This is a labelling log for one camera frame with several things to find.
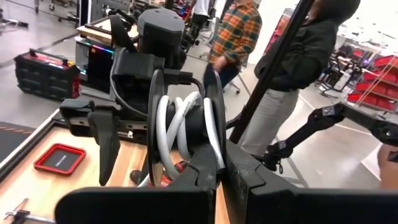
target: black toolbox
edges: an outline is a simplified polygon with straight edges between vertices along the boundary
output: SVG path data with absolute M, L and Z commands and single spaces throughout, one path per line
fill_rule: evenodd
M 14 58 L 18 87 L 56 101 L 79 96 L 80 70 L 68 59 L 30 49 Z

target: orange plaid shirt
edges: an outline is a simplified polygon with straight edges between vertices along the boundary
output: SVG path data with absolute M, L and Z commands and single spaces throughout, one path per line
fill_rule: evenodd
M 209 63 L 224 55 L 228 64 L 240 67 L 254 50 L 261 26 L 261 16 L 252 1 L 243 5 L 232 4 L 218 29 L 208 55 Z

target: wooden table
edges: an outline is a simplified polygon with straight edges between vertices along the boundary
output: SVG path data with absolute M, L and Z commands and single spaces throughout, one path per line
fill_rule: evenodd
M 102 28 L 104 30 L 111 31 L 111 23 L 110 23 L 109 19 L 105 19 L 104 21 L 96 23 L 94 26 L 98 27 L 98 28 Z M 112 37 L 110 34 L 106 34 L 104 32 L 98 31 L 98 30 L 90 29 L 85 26 L 78 27 L 77 32 L 80 35 L 94 38 L 94 39 L 96 39 L 104 44 L 107 44 L 109 46 L 112 45 Z M 133 25 L 133 27 L 131 28 L 131 30 L 128 34 L 130 37 L 137 36 L 138 35 L 137 26 Z
M 82 148 L 87 153 L 84 160 L 69 177 L 62 177 L 34 169 L 33 163 L 55 143 Z M 146 146 L 121 141 L 119 156 L 115 163 L 112 176 L 106 186 L 135 186 L 130 181 L 129 174 L 132 170 L 140 170 L 142 168 L 146 151 Z M 1 214 L 14 210 L 24 198 L 29 198 L 19 209 L 28 210 L 32 215 L 54 218 L 53 211 L 55 205 L 65 194 L 82 187 L 100 186 L 98 183 L 100 173 L 99 155 L 99 146 L 93 138 L 79 138 L 72 136 L 67 129 L 52 128 L 33 148 L 30 154 L 0 183 Z M 174 162 L 181 160 L 177 153 L 172 154 L 172 159 Z M 5 221 L 1 220 L 0 223 L 11 223 L 12 219 L 13 217 L 8 217 Z M 229 223 L 222 186 L 217 190 L 216 223 Z

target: white shirt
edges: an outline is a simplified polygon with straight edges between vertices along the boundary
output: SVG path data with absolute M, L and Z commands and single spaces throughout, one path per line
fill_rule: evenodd
M 203 16 L 208 16 L 210 0 L 197 0 L 193 7 L 193 13 Z

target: black hoodie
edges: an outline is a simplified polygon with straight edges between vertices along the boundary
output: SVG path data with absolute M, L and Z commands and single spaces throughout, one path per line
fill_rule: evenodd
M 292 91 L 304 89 L 313 83 L 328 65 L 336 44 L 338 27 L 355 13 L 360 3 L 360 0 L 319 1 L 316 19 L 298 30 L 274 74 L 270 89 Z M 256 65 L 254 73 L 258 78 L 268 65 L 277 41 Z

